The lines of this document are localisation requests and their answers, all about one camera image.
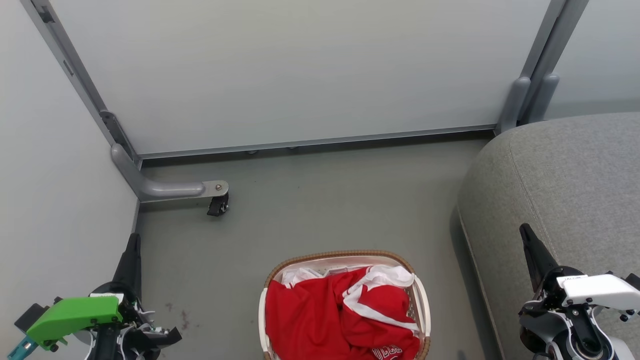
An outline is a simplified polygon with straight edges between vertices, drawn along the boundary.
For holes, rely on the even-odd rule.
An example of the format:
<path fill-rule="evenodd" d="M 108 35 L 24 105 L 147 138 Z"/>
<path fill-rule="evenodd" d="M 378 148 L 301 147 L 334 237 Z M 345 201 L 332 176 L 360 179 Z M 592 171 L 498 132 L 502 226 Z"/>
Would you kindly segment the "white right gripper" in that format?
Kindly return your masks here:
<path fill-rule="evenodd" d="M 588 321 L 603 309 L 617 311 L 624 321 L 640 315 L 640 291 L 624 278 L 605 273 L 586 275 L 559 266 L 528 223 L 519 226 L 531 287 L 531 317 L 547 313 L 568 321 Z"/>

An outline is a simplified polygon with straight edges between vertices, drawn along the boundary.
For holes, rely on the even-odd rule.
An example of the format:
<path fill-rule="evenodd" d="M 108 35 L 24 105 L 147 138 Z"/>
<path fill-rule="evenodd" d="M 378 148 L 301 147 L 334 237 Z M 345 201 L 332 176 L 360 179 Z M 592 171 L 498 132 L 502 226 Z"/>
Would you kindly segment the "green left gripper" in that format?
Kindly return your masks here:
<path fill-rule="evenodd" d="M 94 289 L 85 297 L 57 300 L 26 332 L 37 344 L 50 351 L 65 337 L 100 326 L 122 329 L 146 323 L 141 307 L 142 255 L 141 237 L 130 234 L 112 281 Z"/>

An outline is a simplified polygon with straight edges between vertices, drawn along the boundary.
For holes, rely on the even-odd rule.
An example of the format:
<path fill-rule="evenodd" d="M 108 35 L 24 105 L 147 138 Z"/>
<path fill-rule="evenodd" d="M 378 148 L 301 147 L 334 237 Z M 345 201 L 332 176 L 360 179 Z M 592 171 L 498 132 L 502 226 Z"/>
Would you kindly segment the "red shirt with white trim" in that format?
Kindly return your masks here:
<path fill-rule="evenodd" d="M 387 265 L 349 267 L 293 288 L 273 280 L 266 335 L 280 360 L 414 360 L 420 330 L 406 292 L 414 280 Z"/>

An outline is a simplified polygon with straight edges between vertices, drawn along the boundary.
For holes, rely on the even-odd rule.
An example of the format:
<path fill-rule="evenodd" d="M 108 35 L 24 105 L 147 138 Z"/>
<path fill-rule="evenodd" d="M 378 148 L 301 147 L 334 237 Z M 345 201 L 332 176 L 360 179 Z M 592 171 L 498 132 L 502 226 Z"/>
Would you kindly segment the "grey fabric sofa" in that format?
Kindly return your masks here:
<path fill-rule="evenodd" d="M 560 265 L 640 276 L 640 112 L 522 125 L 492 139 L 457 197 L 498 360 L 531 360 L 518 312 L 531 300 L 519 228 L 530 224 Z"/>

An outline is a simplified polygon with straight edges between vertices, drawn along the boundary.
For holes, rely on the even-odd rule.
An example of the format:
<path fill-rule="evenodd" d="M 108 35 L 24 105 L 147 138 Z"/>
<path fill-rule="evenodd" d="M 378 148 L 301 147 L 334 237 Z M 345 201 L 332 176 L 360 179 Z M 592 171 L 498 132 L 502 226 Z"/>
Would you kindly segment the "grey metal partition foot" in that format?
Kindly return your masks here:
<path fill-rule="evenodd" d="M 141 173 L 123 146 L 118 143 L 110 148 L 110 157 L 140 203 L 199 198 L 229 200 L 229 183 L 224 180 L 189 182 L 152 180 Z"/>

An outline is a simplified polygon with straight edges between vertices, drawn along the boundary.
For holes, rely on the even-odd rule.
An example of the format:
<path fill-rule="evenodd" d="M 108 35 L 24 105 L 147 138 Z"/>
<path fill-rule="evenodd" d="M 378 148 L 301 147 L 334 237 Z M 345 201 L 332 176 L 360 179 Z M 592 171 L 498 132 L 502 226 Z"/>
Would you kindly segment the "black caster wheel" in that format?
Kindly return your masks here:
<path fill-rule="evenodd" d="M 220 217 L 227 212 L 229 207 L 229 193 L 221 196 L 214 196 L 211 198 L 207 215 L 213 217 Z"/>

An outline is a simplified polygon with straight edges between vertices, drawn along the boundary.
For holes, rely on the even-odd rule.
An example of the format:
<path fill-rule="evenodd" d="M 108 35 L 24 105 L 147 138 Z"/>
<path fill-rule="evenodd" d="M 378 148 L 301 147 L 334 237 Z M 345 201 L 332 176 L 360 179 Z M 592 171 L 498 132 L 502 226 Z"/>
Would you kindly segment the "white laundry basket brown rim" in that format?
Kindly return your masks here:
<path fill-rule="evenodd" d="M 402 256 L 386 250 L 357 249 L 325 251 L 304 256 L 293 257 L 276 265 L 267 276 L 258 302 L 258 331 L 263 360 L 281 360 L 275 353 L 270 338 L 266 334 L 266 296 L 272 281 L 280 281 L 284 271 L 299 268 L 309 268 L 314 271 L 333 271 L 349 266 L 361 267 L 368 265 L 401 266 L 412 274 L 414 268 Z M 410 299 L 407 316 L 416 321 L 419 327 L 420 349 L 414 360 L 426 360 L 431 346 L 431 312 L 428 296 L 420 278 L 415 275 L 414 282 L 406 290 Z"/>

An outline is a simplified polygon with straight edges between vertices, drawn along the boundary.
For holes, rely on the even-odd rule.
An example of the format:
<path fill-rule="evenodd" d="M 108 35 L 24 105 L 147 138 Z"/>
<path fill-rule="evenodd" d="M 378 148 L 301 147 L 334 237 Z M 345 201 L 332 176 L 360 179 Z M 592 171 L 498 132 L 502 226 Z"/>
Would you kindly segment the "white garment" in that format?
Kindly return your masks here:
<path fill-rule="evenodd" d="M 317 271 L 312 268 L 286 269 L 282 273 L 280 283 L 286 288 L 292 289 L 295 287 L 295 285 L 303 281 L 322 279 L 326 278 L 327 276 L 332 276 L 348 271 L 350 271 L 350 268 L 347 266 L 344 266 L 342 268 L 330 268 L 326 269 L 323 272 Z"/>

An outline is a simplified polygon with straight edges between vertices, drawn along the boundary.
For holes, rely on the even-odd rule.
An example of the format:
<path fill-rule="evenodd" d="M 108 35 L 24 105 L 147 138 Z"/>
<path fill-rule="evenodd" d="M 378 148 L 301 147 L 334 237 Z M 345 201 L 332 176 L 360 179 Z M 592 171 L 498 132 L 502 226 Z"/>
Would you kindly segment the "grey metal partition post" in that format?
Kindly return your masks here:
<path fill-rule="evenodd" d="M 590 0 L 551 0 L 550 4 L 557 3 L 559 9 L 551 12 L 553 20 L 530 77 L 531 85 L 522 105 L 519 125 L 544 120 L 560 82 L 560 76 L 554 70 L 589 2 Z"/>
<path fill-rule="evenodd" d="M 502 112 L 494 126 L 495 136 L 516 127 L 520 118 L 521 109 L 531 86 L 531 78 L 537 68 L 537 64 L 543 55 L 544 48 L 553 32 L 554 25 L 562 13 L 566 0 L 549 0 L 547 10 L 542 18 L 541 25 L 535 35 L 521 74 L 510 85 L 509 93 L 502 107 Z"/>
<path fill-rule="evenodd" d="M 51 0 L 19 0 L 19 2 L 25 8 L 109 145 L 121 145 L 133 163 L 141 167 L 140 157 L 126 136 L 118 118 L 108 109 L 100 96 L 62 21 L 55 12 Z"/>

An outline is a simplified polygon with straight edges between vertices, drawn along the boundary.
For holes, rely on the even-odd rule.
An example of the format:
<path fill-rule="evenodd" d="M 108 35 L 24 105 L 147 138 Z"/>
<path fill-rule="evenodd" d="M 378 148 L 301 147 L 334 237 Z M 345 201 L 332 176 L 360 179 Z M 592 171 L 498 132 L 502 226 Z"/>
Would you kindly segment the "grey metal partition rail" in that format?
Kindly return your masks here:
<path fill-rule="evenodd" d="M 171 152 L 140 153 L 138 157 L 141 160 L 155 160 L 155 159 L 180 158 L 180 157 L 199 157 L 199 156 L 206 156 L 206 155 L 242 153 L 242 152 L 252 152 L 252 151 L 262 151 L 262 150 L 279 150 L 284 148 L 322 146 L 322 145 L 344 144 L 344 143 L 352 143 L 352 142 L 386 141 L 386 140 L 395 140 L 395 139 L 403 139 L 403 138 L 446 135 L 451 133 L 484 132 L 484 131 L 492 131 L 495 128 L 496 128 L 495 124 L 483 124 L 483 125 L 450 127 L 450 128 L 443 128 L 443 129 L 428 129 L 428 130 L 404 131 L 404 132 L 394 132 L 394 133 L 384 133 L 384 134 L 371 134 L 371 135 L 365 135 L 365 136 L 331 137 L 331 138 L 325 138 L 325 139 L 276 142 L 276 143 L 267 143 L 267 144 L 260 144 L 260 145 L 220 146 L 215 148 L 179 150 L 179 151 L 171 151 Z"/>

